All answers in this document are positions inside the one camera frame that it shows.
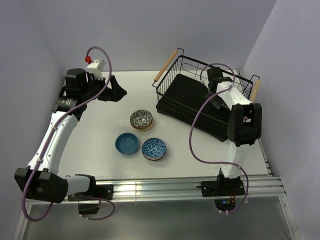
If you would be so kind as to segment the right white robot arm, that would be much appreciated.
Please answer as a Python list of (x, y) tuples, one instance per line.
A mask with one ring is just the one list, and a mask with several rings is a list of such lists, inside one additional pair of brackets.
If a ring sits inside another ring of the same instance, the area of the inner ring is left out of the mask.
[(217, 191), (222, 195), (229, 194), (236, 179), (241, 175), (242, 165), (251, 146), (261, 137), (262, 133), (262, 106), (248, 100), (230, 77), (225, 77), (221, 68), (212, 66), (207, 70), (208, 94), (207, 99), (214, 94), (210, 102), (220, 109), (230, 110), (227, 125), (229, 149), (228, 164), (224, 164), (220, 171), (224, 178), (216, 183)]

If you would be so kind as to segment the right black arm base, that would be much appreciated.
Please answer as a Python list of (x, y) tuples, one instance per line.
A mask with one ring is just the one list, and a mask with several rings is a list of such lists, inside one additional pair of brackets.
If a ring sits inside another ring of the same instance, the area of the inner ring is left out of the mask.
[(225, 197), (215, 199), (214, 204), (220, 211), (232, 211), (236, 208), (236, 196), (245, 195), (245, 187), (241, 177), (226, 178), (219, 173), (216, 180), (201, 181), (197, 186), (201, 189), (202, 197)]

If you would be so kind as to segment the plain blue bowl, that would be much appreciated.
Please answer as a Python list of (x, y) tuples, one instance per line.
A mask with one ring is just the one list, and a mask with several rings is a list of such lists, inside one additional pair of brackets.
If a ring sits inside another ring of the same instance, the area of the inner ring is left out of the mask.
[(139, 148), (139, 140), (135, 134), (125, 132), (116, 138), (115, 148), (120, 154), (133, 155)]

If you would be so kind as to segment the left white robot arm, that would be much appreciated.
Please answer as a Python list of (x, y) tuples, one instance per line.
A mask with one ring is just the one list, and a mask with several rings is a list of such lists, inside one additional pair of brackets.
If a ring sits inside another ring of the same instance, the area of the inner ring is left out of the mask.
[(82, 68), (66, 72), (64, 86), (53, 104), (50, 123), (38, 150), (27, 167), (18, 168), (14, 174), (23, 202), (30, 199), (61, 203), (73, 194), (80, 194), (86, 200), (96, 197), (95, 177), (87, 174), (60, 177), (60, 161), (87, 104), (93, 100), (118, 102), (126, 94), (113, 74), (105, 78), (100, 70)]

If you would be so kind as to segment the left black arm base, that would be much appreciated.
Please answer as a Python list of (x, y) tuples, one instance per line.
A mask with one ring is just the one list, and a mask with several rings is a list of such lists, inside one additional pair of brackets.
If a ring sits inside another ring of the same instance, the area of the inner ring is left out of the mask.
[[(91, 193), (75, 193), (69, 195), (67, 200), (69, 202), (84, 202), (84, 201), (98, 201), (98, 203), (89, 204), (89, 203), (79, 203), (78, 204), (78, 213), (83, 218), (88, 218), (92, 221), (102, 220), (109, 218), (113, 215), (116, 210), (115, 204), (112, 202), (114, 193), (113, 184), (97, 185), (93, 192)], [(111, 205), (111, 212), (104, 217), (96, 217), (99, 210), (102, 209), (102, 202), (109, 203)]]

